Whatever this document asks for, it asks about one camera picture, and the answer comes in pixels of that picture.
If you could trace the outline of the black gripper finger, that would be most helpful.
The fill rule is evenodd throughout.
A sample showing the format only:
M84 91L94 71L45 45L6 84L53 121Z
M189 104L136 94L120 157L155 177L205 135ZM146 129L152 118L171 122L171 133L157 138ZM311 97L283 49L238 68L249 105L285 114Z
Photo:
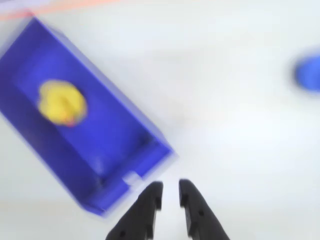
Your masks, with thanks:
M179 204L185 210L187 235L193 240L229 240L219 220L197 187L179 180Z
M161 181L149 184L105 239L152 240L156 213L162 209L163 187Z

